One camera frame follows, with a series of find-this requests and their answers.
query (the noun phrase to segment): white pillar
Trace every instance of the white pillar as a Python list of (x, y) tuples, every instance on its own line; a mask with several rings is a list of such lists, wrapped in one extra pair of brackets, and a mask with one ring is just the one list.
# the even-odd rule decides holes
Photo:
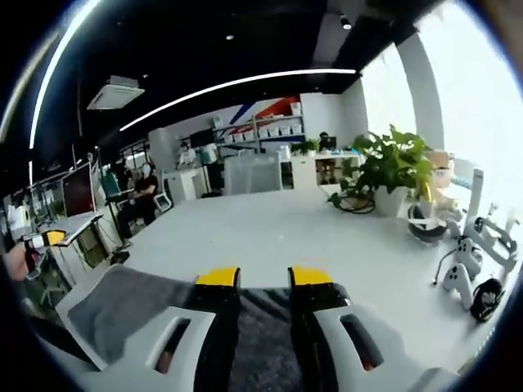
[(433, 149), (445, 149), (440, 96), (419, 34), (413, 34), (397, 48), (407, 74), (417, 133)]

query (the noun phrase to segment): white wall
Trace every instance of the white wall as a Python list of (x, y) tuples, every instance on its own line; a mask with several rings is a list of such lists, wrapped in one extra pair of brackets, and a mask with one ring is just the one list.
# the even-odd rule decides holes
[(409, 83), (418, 135), (433, 149), (444, 149), (440, 96), (431, 62), (415, 33), (398, 46)]
[[(349, 145), (352, 142), (353, 137), (348, 131), (341, 95), (306, 93), (301, 94), (300, 97), (306, 137), (316, 139), (320, 137), (321, 132), (325, 131), (329, 135), (337, 137), (339, 147)], [(278, 100), (280, 100), (280, 98), (256, 102), (238, 119), (237, 123), (247, 122), (254, 114), (269, 107)], [(158, 159), (154, 159), (154, 156), (166, 154), (166, 149), (172, 145), (172, 141), (176, 138), (181, 139), (198, 131), (209, 129), (212, 127), (212, 118), (217, 115), (223, 118), (225, 124), (228, 124), (241, 106), (242, 105), (236, 105), (215, 110), (152, 131), (150, 133), (151, 158), (156, 163)]]
[(356, 80), (342, 94), (342, 105), (346, 117), (348, 137), (351, 140), (350, 144), (358, 135), (364, 135), (369, 130), (367, 106), (361, 79)]
[(308, 138), (318, 139), (321, 132), (327, 132), (337, 137), (338, 148), (352, 142), (341, 95), (313, 92), (301, 94), (300, 97), (303, 126)]
[[(239, 118), (237, 123), (247, 122), (254, 114), (274, 104), (278, 100), (280, 100), (280, 98), (272, 100), (260, 100), (256, 102), (243, 116)], [(242, 105), (236, 105), (224, 109), (214, 110), (206, 114), (200, 114), (199, 116), (176, 122), (172, 125), (169, 125), (168, 127), (165, 127), (164, 129), (172, 136), (176, 135), (179, 138), (184, 138), (198, 131), (212, 128), (212, 118), (216, 116), (221, 116), (223, 118), (224, 124), (229, 124), (230, 120), (235, 116), (241, 107)]]

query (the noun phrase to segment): potted plant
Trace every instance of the potted plant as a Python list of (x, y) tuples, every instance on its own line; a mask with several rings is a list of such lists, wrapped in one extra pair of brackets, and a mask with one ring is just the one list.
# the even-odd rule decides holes
[(342, 207), (342, 201), (352, 198), (375, 205), (384, 216), (398, 216), (409, 189), (419, 189), (431, 176), (432, 165), (425, 159), (430, 149), (424, 140), (412, 133), (401, 133), (391, 125), (391, 134), (355, 138), (352, 148), (361, 154), (363, 161), (353, 166), (352, 160), (343, 163), (340, 181), (342, 192), (329, 201)]
[(291, 145), (291, 152), (293, 154), (299, 153), (301, 155), (308, 155), (310, 157), (314, 157), (316, 151), (318, 151), (319, 146), (320, 143), (317, 140), (306, 139), (300, 143), (293, 143)]

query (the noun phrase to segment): green leaves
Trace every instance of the green leaves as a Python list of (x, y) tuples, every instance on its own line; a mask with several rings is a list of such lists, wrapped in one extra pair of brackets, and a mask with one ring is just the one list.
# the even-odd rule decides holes
[(424, 140), (413, 133), (402, 133), (390, 125), (390, 135), (357, 136), (352, 148), (366, 159), (360, 167), (343, 164), (343, 175), (352, 178), (359, 172), (358, 181), (350, 188), (356, 193), (368, 186), (371, 192), (384, 185), (392, 192), (399, 186), (416, 189), (418, 184), (428, 181), (431, 164), (424, 158), (430, 150)]
[(366, 136), (359, 135), (354, 139), (354, 142), (352, 143), (352, 148), (358, 151), (361, 154), (365, 153), (366, 149), (370, 149), (373, 147), (373, 142), (367, 138)]

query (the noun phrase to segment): air conditioner unit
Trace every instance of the air conditioner unit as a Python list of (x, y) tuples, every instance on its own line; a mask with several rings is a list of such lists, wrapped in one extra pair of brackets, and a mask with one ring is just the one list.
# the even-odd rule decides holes
[(95, 95), (87, 110), (121, 109), (144, 92), (136, 80), (111, 76), (109, 84)]

